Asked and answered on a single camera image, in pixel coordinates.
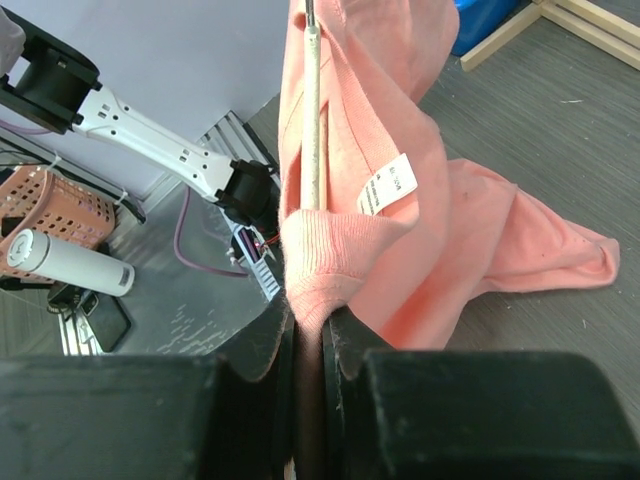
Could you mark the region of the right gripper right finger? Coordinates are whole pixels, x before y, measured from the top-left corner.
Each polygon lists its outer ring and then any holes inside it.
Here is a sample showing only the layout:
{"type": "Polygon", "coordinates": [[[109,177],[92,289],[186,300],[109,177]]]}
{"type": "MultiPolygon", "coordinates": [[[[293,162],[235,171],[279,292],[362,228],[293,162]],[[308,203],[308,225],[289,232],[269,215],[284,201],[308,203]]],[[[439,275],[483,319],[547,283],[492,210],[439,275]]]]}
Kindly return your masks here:
{"type": "Polygon", "coordinates": [[[635,479],[603,372],[565,352],[400,351],[349,309],[323,325],[331,479],[635,479]]]}

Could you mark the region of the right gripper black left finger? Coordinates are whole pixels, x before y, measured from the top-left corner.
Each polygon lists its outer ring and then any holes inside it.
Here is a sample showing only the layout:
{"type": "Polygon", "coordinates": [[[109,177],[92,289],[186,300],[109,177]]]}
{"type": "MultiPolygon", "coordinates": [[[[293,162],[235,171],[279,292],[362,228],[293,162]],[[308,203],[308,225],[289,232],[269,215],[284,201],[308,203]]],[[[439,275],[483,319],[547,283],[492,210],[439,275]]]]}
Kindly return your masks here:
{"type": "Polygon", "coordinates": [[[5,479],[280,479],[293,320],[275,299],[202,356],[1,364],[5,479]]]}

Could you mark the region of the pink t shirt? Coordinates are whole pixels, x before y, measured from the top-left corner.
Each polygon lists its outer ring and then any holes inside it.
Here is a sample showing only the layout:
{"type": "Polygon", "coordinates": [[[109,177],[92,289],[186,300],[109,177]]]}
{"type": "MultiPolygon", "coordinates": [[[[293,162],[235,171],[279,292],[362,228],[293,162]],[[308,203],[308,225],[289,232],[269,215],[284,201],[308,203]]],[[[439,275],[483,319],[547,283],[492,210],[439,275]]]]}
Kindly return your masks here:
{"type": "Polygon", "coordinates": [[[458,31],[450,1],[319,1],[327,207],[300,206],[304,5],[289,8],[279,116],[285,289],[304,338],[342,305],[400,348],[441,348],[490,292],[597,288],[619,246],[492,170],[451,160],[419,100],[458,31]]]}

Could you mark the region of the cream hanger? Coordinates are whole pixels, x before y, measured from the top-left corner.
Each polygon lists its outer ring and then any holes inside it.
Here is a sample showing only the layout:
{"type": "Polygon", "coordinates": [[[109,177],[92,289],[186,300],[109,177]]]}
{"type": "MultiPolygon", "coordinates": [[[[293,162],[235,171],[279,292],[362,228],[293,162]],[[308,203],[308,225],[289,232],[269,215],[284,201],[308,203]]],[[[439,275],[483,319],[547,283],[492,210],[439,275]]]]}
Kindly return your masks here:
{"type": "Polygon", "coordinates": [[[327,115],[320,102],[321,27],[314,1],[305,1],[304,107],[300,160],[300,208],[325,210],[327,115]]]}

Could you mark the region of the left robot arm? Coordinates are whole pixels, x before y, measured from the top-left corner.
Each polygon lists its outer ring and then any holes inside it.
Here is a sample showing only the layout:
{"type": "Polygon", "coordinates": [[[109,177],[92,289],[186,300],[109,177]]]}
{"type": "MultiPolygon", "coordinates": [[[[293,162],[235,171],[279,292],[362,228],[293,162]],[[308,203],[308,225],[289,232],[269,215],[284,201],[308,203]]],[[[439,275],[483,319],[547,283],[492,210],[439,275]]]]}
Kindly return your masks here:
{"type": "Polygon", "coordinates": [[[99,80],[79,51],[1,11],[1,103],[50,132],[74,132],[142,155],[237,224],[278,231],[279,187],[267,165],[198,146],[145,117],[99,80]]]}

